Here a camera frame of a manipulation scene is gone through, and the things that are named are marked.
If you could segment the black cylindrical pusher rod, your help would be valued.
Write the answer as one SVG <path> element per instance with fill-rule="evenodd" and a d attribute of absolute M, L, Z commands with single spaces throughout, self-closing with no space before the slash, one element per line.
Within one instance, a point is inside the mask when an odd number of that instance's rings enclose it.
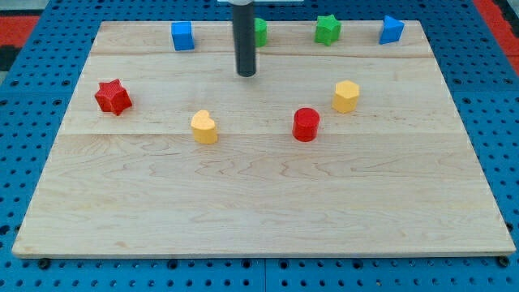
<path fill-rule="evenodd" d="M 242 77 L 256 73 L 255 10 L 253 2 L 231 2 L 236 71 Z"/>

